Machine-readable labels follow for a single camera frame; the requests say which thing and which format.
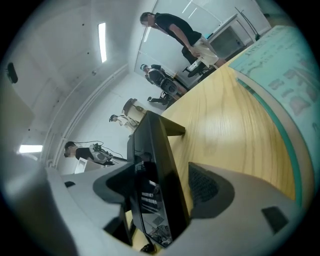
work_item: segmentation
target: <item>hand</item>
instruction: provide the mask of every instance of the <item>hand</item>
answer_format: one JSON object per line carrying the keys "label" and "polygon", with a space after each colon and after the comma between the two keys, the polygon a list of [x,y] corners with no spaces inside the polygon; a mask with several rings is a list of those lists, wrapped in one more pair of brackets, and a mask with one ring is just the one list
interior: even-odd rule
{"label": "hand", "polygon": [[189,51],[190,51],[190,53],[191,53],[194,57],[196,57],[196,58],[199,58],[199,57],[200,57],[200,52],[198,52],[197,49],[195,49],[195,48],[193,48],[193,47],[190,47],[190,48],[189,48]]}

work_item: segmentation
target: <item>white shorts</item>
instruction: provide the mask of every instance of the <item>white shorts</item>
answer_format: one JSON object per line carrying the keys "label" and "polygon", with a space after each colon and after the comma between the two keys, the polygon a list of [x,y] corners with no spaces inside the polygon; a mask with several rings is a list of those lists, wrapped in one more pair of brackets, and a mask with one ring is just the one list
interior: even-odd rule
{"label": "white shorts", "polygon": [[212,46],[203,35],[195,42],[194,45],[192,45],[192,47],[200,53],[198,60],[203,62],[208,68],[209,66],[213,66],[219,60],[218,56],[213,52]]}

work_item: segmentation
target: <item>black t-shirt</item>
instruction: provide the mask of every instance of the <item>black t-shirt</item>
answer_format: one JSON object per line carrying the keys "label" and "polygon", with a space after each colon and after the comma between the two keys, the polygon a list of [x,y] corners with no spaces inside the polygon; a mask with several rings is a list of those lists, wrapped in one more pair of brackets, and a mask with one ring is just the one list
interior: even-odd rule
{"label": "black t-shirt", "polygon": [[175,24],[182,32],[185,34],[191,46],[193,46],[196,41],[201,38],[201,33],[194,31],[190,25],[184,21],[182,18],[168,14],[168,13],[157,13],[155,15],[155,23],[164,31],[166,31],[169,36],[175,38],[180,44],[185,46],[185,44],[173,33],[169,27],[171,24]]}
{"label": "black t-shirt", "polygon": [[[88,159],[91,158],[92,161],[94,160],[94,156],[91,154],[90,149],[88,147],[78,147],[75,151],[75,158],[79,160],[79,158]],[[113,166],[114,163],[111,161],[106,161],[103,164],[99,162],[95,162],[98,165],[106,166],[111,165]]]}

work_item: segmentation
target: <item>white desk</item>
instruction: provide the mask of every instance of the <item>white desk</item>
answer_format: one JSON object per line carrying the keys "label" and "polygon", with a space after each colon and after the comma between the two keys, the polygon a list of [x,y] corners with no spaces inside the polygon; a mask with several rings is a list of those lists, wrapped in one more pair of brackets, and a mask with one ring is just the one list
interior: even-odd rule
{"label": "white desk", "polygon": [[255,35],[252,32],[248,32],[245,29],[245,26],[238,18],[238,14],[236,13],[235,15],[231,16],[227,20],[225,20],[223,23],[221,23],[212,33],[212,35],[208,38],[209,43],[211,43],[213,40],[215,40],[223,31],[225,31],[227,28],[229,28],[234,22],[238,22],[240,26],[244,29],[244,31],[248,34],[248,36],[251,38],[253,42],[256,42]]}

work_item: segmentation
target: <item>person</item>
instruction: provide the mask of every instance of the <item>person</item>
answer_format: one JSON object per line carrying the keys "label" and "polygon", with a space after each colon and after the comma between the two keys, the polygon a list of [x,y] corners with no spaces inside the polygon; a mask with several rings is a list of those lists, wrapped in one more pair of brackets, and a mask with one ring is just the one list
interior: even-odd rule
{"label": "person", "polygon": [[97,146],[98,144],[92,144],[90,147],[79,147],[73,141],[68,141],[64,145],[64,157],[86,159],[102,166],[113,166],[114,163],[111,159],[114,157],[107,151]]}
{"label": "person", "polygon": [[207,39],[201,33],[194,31],[182,18],[168,13],[144,12],[140,16],[140,23],[173,37],[208,68],[210,66],[219,68],[226,63],[215,54],[215,50]]}
{"label": "person", "polygon": [[[151,68],[148,67],[148,65],[146,64],[142,64],[140,66],[140,69],[144,72],[144,76],[145,78],[153,85],[156,85],[158,87],[160,87],[161,85],[161,81],[164,78],[168,78],[171,81],[173,81],[174,79],[168,75],[165,70],[160,66],[160,65],[156,65],[153,64],[151,65]],[[174,83],[177,86],[177,90],[178,90],[178,95],[174,95],[173,98],[175,100],[180,99],[180,97],[182,97],[183,95],[185,95],[188,91],[179,83]]]}
{"label": "person", "polygon": [[118,122],[120,126],[124,126],[125,128],[127,128],[130,131],[130,134],[133,134],[139,125],[138,121],[133,120],[132,118],[124,114],[121,114],[119,116],[113,114],[112,116],[110,116],[109,122]]}

